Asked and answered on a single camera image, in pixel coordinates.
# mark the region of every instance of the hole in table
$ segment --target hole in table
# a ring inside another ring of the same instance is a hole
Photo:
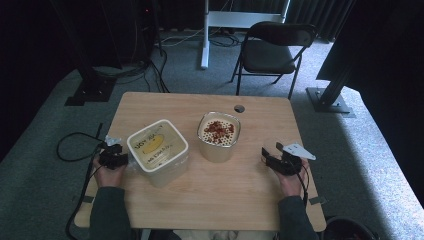
[[[242,113],[242,112],[244,112],[244,110],[246,110],[246,109],[244,108],[243,105],[235,105],[234,106],[234,111],[236,111],[238,113]]]

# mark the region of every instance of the red chili flakes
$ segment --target red chili flakes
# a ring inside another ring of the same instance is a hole
[[[234,125],[214,121],[209,123],[208,127],[205,128],[204,131],[210,133],[210,136],[207,138],[208,142],[221,144],[226,141],[225,139],[229,139],[231,134],[234,133]]]

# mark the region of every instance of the folding chair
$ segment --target folding chair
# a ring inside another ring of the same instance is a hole
[[[302,53],[312,45],[316,35],[315,26],[310,24],[259,22],[252,25],[241,45],[230,81],[233,82],[234,76],[238,75],[236,95],[240,93],[242,75],[278,76],[273,82],[275,84],[284,74],[294,72],[288,95],[290,99],[302,62]],[[292,57],[289,46],[301,46],[301,49]]]

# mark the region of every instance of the floor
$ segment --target floor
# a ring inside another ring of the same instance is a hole
[[[233,40],[228,38],[214,38],[217,44],[225,44],[211,45],[209,67],[202,70],[202,43],[199,38],[187,38],[192,35],[163,34],[163,38],[178,37],[163,42],[166,55],[161,56],[157,49],[152,53],[153,63],[162,70],[163,83],[173,93],[234,95],[235,83],[228,80],[238,46],[231,47]],[[304,147],[318,158],[310,165],[318,193],[326,201],[322,205],[324,214],[356,219],[381,239],[422,239],[424,210],[360,94],[343,89],[341,96],[352,109],[348,116],[315,112],[310,102],[306,88],[328,85],[315,77],[331,46],[317,40],[305,52],[291,99]],[[107,67],[98,70],[117,72]],[[272,79],[252,77],[243,80],[240,94],[287,97],[289,79],[284,76],[271,85]],[[0,164],[0,239],[67,239],[64,229],[76,206],[87,161],[60,161],[56,154],[58,141],[75,131],[95,134],[100,123],[100,136],[105,136],[124,92],[161,92],[157,74],[150,67],[144,74],[118,79],[108,102],[64,107],[80,82],[75,70],[56,86]],[[68,157],[85,154],[92,144],[85,141],[69,143]],[[86,229],[72,226],[71,231],[79,239],[87,236]]]

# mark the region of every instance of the desk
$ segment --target desk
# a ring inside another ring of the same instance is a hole
[[[205,0],[205,24],[201,68],[209,65],[209,27],[250,28],[253,24],[262,21],[283,23],[286,18],[290,0],[285,1],[281,14],[248,13],[248,12],[221,12],[209,11],[209,0]]]
[[[235,112],[235,105],[243,105],[245,111]],[[234,115],[241,122],[233,157],[225,163],[209,162],[198,149],[197,127],[209,111]],[[269,138],[301,144],[288,99],[129,92],[122,97],[109,135],[126,143],[131,134],[160,119],[171,121],[189,143],[188,169],[160,189],[139,173],[126,172],[123,187],[133,228],[279,229],[277,202],[283,196],[276,175],[260,156]],[[317,191],[309,176],[309,197],[314,198]],[[95,196],[96,191],[91,179],[86,195]],[[89,226],[91,207],[91,203],[82,204],[76,225]],[[315,231],[325,229],[320,204],[308,203],[307,214]]]

